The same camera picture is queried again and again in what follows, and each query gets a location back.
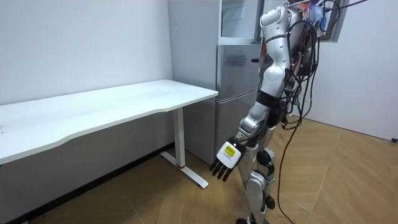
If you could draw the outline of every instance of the refrigerator door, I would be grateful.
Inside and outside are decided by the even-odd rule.
[[[248,115],[249,109],[257,98],[257,90],[232,100],[217,103],[215,155],[225,141],[238,132],[241,120]]]
[[[261,45],[219,45],[217,60],[218,100],[225,101],[258,87]]]

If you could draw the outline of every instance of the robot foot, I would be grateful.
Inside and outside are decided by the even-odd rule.
[[[236,220],[236,224],[256,224],[255,222],[250,222],[249,219],[239,218]],[[262,224],[269,224],[267,220],[264,220]]]
[[[244,218],[239,218],[236,220],[236,224],[250,224],[250,223],[248,223],[248,220]]]

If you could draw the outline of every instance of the silver refrigerator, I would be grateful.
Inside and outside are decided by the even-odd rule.
[[[185,148],[208,164],[256,100],[263,7],[262,0],[169,0],[174,80],[219,92],[183,109]]]

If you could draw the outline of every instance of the window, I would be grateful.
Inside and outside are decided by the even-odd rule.
[[[349,4],[349,0],[335,0],[335,1],[340,5],[340,7],[346,6]],[[327,2],[325,6],[333,7],[333,2]],[[336,22],[335,26],[332,29],[327,28],[326,34],[324,34],[320,37],[322,41],[324,41],[324,42],[337,42],[338,41],[338,38],[339,38],[340,32],[341,32],[341,28],[343,27],[343,22],[344,22],[346,12],[347,12],[347,8],[341,9],[340,18]],[[338,15],[338,10],[332,10],[326,14],[328,27],[329,27],[329,25],[332,25],[334,23],[334,21],[336,21],[337,15]]]

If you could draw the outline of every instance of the table top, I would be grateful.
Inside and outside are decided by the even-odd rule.
[[[197,86],[157,80],[0,106],[0,164],[217,94]]]

